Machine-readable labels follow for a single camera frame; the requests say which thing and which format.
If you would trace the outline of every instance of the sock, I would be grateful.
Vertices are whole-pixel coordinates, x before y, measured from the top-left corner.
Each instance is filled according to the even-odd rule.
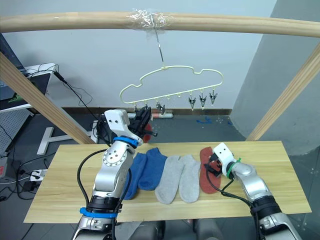
[[[155,190],[160,182],[167,157],[162,155],[156,147],[146,152],[146,158],[147,161],[138,182],[138,187],[152,191]]]
[[[155,188],[156,199],[162,204],[170,204],[174,200],[179,187],[179,181],[184,169],[180,156],[169,156],[165,160],[162,177]]]
[[[146,162],[147,162],[147,155],[138,152],[136,154],[135,158],[133,159],[133,164],[130,167],[130,169],[131,169],[131,183],[130,183],[128,192],[126,193],[126,195],[124,197],[124,200],[130,200],[130,199],[134,198],[134,196],[136,195],[137,188],[138,188],[138,182],[139,182],[139,179],[144,171]],[[129,181],[129,173],[126,175],[124,189],[126,189],[126,187],[128,185],[128,181]]]
[[[192,155],[181,158],[184,168],[179,182],[179,194],[186,203],[193,203],[199,198],[199,169],[200,162],[196,161]]]
[[[205,164],[209,162],[210,156],[213,154],[213,150],[211,147],[206,147],[200,151],[200,160],[201,160],[201,168],[200,168],[200,187],[202,191],[204,191],[206,194],[213,194],[217,190],[215,190],[209,183],[206,175],[206,168]],[[210,166],[212,168],[215,168],[216,163],[212,163]],[[220,188],[221,183],[221,177],[216,177],[212,173],[209,172],[209,178],[213,185],[215,185],[217,188]]]

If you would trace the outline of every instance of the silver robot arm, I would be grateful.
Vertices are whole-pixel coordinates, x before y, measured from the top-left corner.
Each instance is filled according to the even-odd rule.
[[[151,118],[151,108],[143,107],[130,122],[125,110],[114,109],[104,113],[110,130],[118,137],[102,157],[102,166],[97,173],[92,197],[81,208],[82,217],[72,240],[115,240],[114,225],[122,208],[127,173],[133,163],[135,148],[143,143],[145,127]]]
[[[219,161],[223,175],[241,183],[247,200],[254,206],[251,214],[257,214],[259,228],[266,240],[301,240],[254,166],[236,161],[223,142],[213,149],[213,153],[213,158]]]

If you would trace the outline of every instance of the green clip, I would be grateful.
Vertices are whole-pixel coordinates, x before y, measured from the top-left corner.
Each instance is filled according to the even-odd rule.
[[[226,177],[229,178],[229,174],[231,173],[231,169],[233,168],[233,166],[236,164],[236,163],[240,163],[241,162],[241,157],[239,157],[239,159],[232,163],[231,167],[229,168],[228,172],[226,173]]]

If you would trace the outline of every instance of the power strip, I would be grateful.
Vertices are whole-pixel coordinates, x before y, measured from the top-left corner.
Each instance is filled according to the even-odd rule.
[[[39,170],[34,170],[30,176],[30,181],[31,182],[40,182],[44,179],[48,169],[39,169]]]

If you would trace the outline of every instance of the blue tape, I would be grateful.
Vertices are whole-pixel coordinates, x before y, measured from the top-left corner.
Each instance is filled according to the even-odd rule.
[[[113,139],[113,141],[115,140],[118,140],[118,141],[122,141],[122,142],[125,142],[127,144],[131,144],[133,145],[134,147],[138,147],[138,141],[137,140],[134,140],[134,139],[131,139],[131,138],[128,138],[128,137],[125,137],[125,136],[117,136]]]
[[[88,212],[85,207],[80,208],[80,213],[90,218],[99,218],[99,219],[113,219],[118,216],[118,213],[97,213],[97,212]]]

